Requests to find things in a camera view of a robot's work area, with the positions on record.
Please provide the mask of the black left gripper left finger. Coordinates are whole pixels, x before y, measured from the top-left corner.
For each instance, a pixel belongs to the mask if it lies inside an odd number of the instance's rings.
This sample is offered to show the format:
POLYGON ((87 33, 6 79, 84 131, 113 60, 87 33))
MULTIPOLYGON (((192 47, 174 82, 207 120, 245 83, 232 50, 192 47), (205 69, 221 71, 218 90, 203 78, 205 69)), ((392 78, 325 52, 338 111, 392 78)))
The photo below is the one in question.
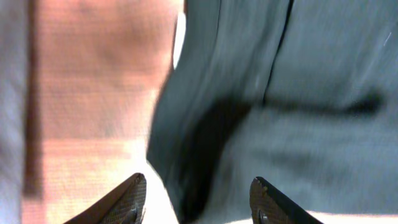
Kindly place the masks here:
POLYGON ((144 174, 135 173, 65 224, 141 224, 146 192, 144 174))

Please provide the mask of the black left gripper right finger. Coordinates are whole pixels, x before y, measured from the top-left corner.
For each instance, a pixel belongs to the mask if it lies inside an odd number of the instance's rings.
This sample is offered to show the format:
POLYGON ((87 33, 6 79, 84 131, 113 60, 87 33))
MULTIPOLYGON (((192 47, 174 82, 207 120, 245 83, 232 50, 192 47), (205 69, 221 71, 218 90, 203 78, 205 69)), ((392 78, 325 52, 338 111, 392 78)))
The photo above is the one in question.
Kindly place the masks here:
POLYGON ((323 224, 262 177, 249 194, 253 224, 323 224))

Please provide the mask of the black t-shirt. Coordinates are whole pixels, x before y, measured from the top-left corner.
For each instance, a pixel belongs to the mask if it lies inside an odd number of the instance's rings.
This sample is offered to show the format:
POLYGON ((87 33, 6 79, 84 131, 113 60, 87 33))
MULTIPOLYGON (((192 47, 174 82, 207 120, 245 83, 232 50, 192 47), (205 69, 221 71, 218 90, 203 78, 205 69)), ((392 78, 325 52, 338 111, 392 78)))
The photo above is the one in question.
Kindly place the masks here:
POLYGON ((147 158, 180 223, 248 218, 257 176, 307 210, 396 214, 397 1, 188 1, 147 158))

